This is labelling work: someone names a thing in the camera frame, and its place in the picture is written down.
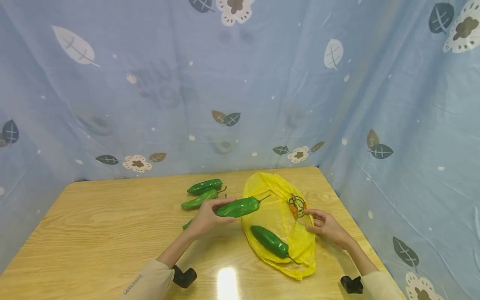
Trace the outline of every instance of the white flower pattern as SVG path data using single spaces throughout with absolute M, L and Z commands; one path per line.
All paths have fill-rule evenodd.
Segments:
M 132 169 L 138 173 L 144 173 L 152 169 L 152 164 L 147 163 L 145 157 L 141 155 L 126 156 L 122 165 L 127 169 Z
M 292 163 L 297 164 L 305 159 L 308 158 L 308 147 L 303 146 L 301 148 L 297 148 L 293 150 L 288 156 L 288 159 L 292 161 Z
M 222 23 L 233 26 L 236 21 L 245 23 L 252 16 L 253 0 L 216 0 L 216 7 L 222 11 Z
M 408 299 L 410 300 L 444 300 L 442 297 L 435 293 L 432 283 L 424 278 L 418 278 L 415 273 L 407 273 L 407 284 L 405 287 L 407 291 Z
M 468 1 L 450 28 L 444 52 L 463 53 L 480 44 L 480 0 Z

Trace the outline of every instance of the yellow plastic bag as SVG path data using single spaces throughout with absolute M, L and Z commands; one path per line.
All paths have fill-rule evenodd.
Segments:
M 260 200 L 268 194 L 271 196 L 260 203 L 258 211 L 241 217 L 243 231 L 252 249 L 264 262 L 302 280 L 316 271 L 315 235 L 305 230 L 306 225 L 313 225 L 313 218 L 302 213 L 306 203 L 300 191 L 277 174 L 257 172 L 245 183 L 244 198 L 254 196 Z M 288 244 L 289 255 L 300 265 L 269 252 L 253 236 L 251 225 L 260 225 L 275 233 Z

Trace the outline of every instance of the beige sleeve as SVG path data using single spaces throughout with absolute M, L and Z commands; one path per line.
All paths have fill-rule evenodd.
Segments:
M 151 260 L 137 278 L 123 291 L 120 300 L 161 300 L 173 280 L 175 271 L 165 264 Z
M 362 276 L 361 283 L 369 300 L 402 300 L 398 286 L 385 273 L 377 271 Z

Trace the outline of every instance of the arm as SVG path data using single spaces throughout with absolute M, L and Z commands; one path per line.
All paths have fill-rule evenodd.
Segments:
M 337 246 L 347 250 L 353 263 L 362 275 L 361 282 L 371 300 L 402 300 L 397 285 L 385 273 L 379 272 L 357 241 L 343 229 L 331 214 L 318 209 L 306 209 L 305 214 L 313 216 L 314 226 L 307 231 L 331 239 Z
M 188 247 L 215 226 L 235 221 L 235 218 L 219 217 L 214 213 L 220 206 L 234 200 L 235 198 L 230 198 L 203 202 L 190 226 L 156 260 L 150 261 L 147 267 L 140 271 L 135 280 L 123 292 L 120 300 L 162 299 L 173 280 L 175 272 L 172 270 L 172 267 Z

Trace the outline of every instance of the fake vegetable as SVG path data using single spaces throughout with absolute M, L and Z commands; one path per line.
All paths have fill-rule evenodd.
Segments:
M 238 199 L 228 204 L 225 204 L 224 206 L 219 208 L 215 212 L 215 214 L 217 216 L 231 216 L 234 218 L 248 215 L 253 212 L 256 212 L 260 208 L 260 202 L 263 201 L 263 199 L 266 199 L 268 197 L 270 197 L 270 195 L 260 200 L 257 200 L 257 198 L 253 196 L 248 198 Z M 188 222 L 187 224 L 183 225 L 183 230 L 187 229 L 188 226 L 190 226 L 190 223 L 192 222 L 192 220 L 190 220 L 190 222 Z
M 187 190 L 192 195 L 201 195 L 209 189 L 219 190 L 222 187 L 222 181 L 220 179 L 211 179 L 194 184 Z
M 227 189 L 227 187 L 225 187 L 222 191 L 219 191 L 219 192 L 217 192 L 216 189 L 209 189 L 206 192 L 204 192 L 203 194 L 201 194 L 200 196 L 196 197 L 195 199 L 192 199 L 190 201 L 182 203 L 181 207 L 184 210 L 197 209 L 202 205 L 202 203 L 205 200 L 218 198 L 218 193 L 223 192 L 226 189 Z
M 284 259 L 289 258 L 293 260 L 288 254 L 288 244 L 284 243 L 275 233 L 269 231 L 265 227 L 252 225 L 250 226 L 253 236 L 276 257 Z

